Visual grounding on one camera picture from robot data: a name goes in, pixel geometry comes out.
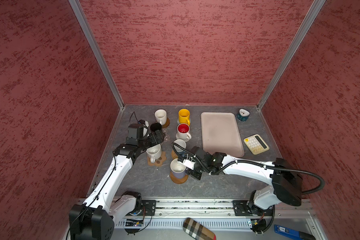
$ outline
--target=checkered fabric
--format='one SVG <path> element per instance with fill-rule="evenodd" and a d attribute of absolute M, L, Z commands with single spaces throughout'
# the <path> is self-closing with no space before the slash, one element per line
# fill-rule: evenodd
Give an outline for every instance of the checkered fabric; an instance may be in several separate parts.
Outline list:
<path fill-rule="evenodd" d="M 196 240 L 216 240 L 216 235 L 211 230 L 194 221 L 192 218 L 187 218 L 182 228 L 184 232 Z"/>

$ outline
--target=blue tool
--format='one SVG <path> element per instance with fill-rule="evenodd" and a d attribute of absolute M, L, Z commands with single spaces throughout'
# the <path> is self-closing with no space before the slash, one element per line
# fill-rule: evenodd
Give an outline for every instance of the blue tool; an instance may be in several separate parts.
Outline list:
<path fill-rule="evenodd" d="M 316 240 L 316 238 L 304 232 L 299 232 L 290 228 L 281 227 L 275 224 L 275 233 L 283 235 L 285 237 L 294 239 L 294 240 Z"/>

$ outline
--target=beige rectangular tray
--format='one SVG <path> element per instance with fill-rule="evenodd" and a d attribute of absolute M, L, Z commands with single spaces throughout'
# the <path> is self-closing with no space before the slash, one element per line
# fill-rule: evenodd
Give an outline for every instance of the beige rectangular tray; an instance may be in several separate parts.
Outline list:
<path fill-rule="evenodd" d="M 244 148 L 233 113 L 201 114 L 202 149 L 214 154 L 223 152 L 233 157 L 244 156 Z"/>

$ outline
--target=dark gray surface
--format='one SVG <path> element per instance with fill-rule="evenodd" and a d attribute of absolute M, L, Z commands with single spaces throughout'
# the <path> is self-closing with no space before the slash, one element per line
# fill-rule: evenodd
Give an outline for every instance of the dark gray surface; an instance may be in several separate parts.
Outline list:
<path fill-rule="evenodd" d="M 274 224 L 288 227 L 296 231 L 305 233 L 311 233 L 310 226 L 307 224 L 305 219 L 275 219 Z M 275 233 L 274 226 L 271 226 L 268 231 L 264 233 L 264 236 L 258 234 L 256 236 L 253 232 L 235 232 L 235 231 L 213 231 L 216 235 L 216 239 L 229 239 L 229 240 L 288 240 L 290 238 L 284 237 L 278 233 Z M 191 236 L 180 229 L 144 229 L 141 233 L 136 235 L 127 235 L 124 229 L 115 229 L 110 240 L 116 239 L 131 239 L 131 240 L 142 240 L 142 239 L 156 239 L 156 240 L 192 240 Z"/>
<path fill-rule="evenodd" d="M 144 197 L 223 197 L 223 198 L 249 198 L 253 190 L 259 190 L 266 186 L 265 183 L 239 175 L 207 175 L 203 173 L 200 181 L 190 177 L 188 180 L 177 185 L 169 177 L 171 157 L 171 143 L 176 140 L 178 111 L 186 108 L 191 113 L 190 134 L 192 139 L 187 142 L 187 149 L 193 146 L 202 147 L 201 118 L 203 112 L 222 112 L 236 114 L 240 107 L 234 106 L 184 106 L 184 105 L 127 105 L 118 128 L 112 149 L 119 144 L 125 143 L 127 136 L 129 117 L 133 111 L 136 112 L 138 120 L 146 120 L 149 124 L 155 122 L 155 111 L 164 109 L 171 123 L 167 127 L 170 140 L 162 144 L 162 150 L 166 152 L 167 160 L 161 167 L 150 167 L 147 164 L 147 155 L 140 155 L 132 169 L 129 170 L 116 193 L 121 196 L 125 191 L 131 190 L 140 192 Z M 255 107 L 242 107 L 250 112 L 250 117 L 246 122 L 237 121 L 241 141 L 245 137 L 259 134 L 269 146 L 269 137 L 266 134 L 264 125 Z M 270 150 L 259 155 L 253 155 L 243 143 L 244 156 L 242 158 L 256 161 L 274 161 L 275 151 Z M 107 157 L 104 169 L 96 179 L 98 182 L 105 174 L 112 160 L 112 153 Z"/>

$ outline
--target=red textured wall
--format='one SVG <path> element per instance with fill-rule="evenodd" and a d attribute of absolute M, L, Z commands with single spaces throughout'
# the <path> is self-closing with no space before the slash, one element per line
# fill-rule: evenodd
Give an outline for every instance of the red textured wall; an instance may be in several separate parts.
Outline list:
<path fill-rule="evenodd" d="M 117 113 L 67 0 L 0 1 L 0 239 L 61 239 Z"/>
<path fill-rule="evenodd" d="M 125 103 L 257 104 L 312 0 L 82 0 Z"/>
<path fill-rule="evenodd" d="M 326 1 L 263 112 L 283 157 L 326 180 L 308 197 L 329 239 L 360 239 L 360 0 Z"/>

